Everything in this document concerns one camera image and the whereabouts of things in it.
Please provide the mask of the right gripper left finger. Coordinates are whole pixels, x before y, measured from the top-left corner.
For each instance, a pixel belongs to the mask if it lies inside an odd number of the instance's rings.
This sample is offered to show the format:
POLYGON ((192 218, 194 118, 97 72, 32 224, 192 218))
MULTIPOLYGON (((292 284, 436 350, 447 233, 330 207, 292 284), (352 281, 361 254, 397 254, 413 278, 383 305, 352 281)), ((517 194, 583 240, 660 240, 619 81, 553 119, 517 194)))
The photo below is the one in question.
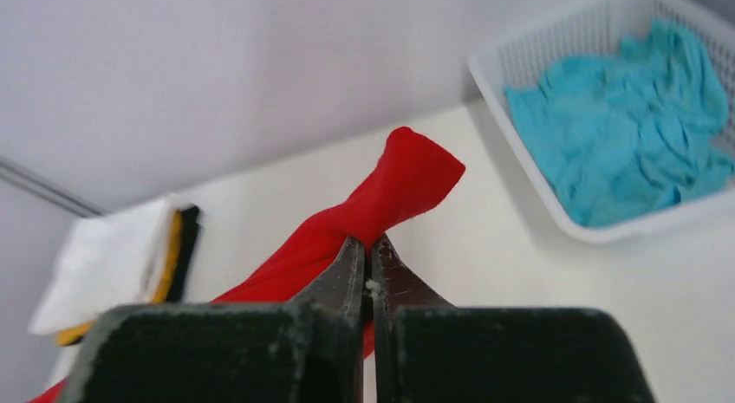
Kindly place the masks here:
POLYGON ((366 254, 348 238, 287 302, 120 306, 87 334, 60 402, 359 402, 366 254))

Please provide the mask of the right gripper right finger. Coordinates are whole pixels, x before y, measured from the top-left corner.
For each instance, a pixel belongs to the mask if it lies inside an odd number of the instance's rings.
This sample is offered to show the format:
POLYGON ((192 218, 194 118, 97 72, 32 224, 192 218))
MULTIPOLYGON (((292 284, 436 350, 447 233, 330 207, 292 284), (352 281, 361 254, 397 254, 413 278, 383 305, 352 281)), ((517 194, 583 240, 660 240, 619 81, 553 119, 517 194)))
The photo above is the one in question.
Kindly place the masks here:
POLYGON ((370 252, 380 402, 651 402, 636 352, 594 308, 461 308, 380 238, 370 252))

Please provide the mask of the red t shirt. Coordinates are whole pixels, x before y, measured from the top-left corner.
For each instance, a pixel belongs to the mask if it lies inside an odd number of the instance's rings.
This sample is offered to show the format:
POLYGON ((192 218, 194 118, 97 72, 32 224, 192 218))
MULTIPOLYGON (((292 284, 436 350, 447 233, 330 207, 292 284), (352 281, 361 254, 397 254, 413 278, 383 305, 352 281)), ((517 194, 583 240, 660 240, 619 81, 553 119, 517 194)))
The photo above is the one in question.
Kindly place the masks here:
MULTIPOLYGON (((335 260, 346 239, 354 238, 366 254, 363 363, 368 353, 374 354, 372 246, 390 228, 437 206, 464 171, 460 161, 424 135, 407 127, 393 130, 375 169, 344 202, 306 219, 247 280, 205 303, 287 302, 335 260)), ((66 379, 40 401, 60 402, 66 379)))

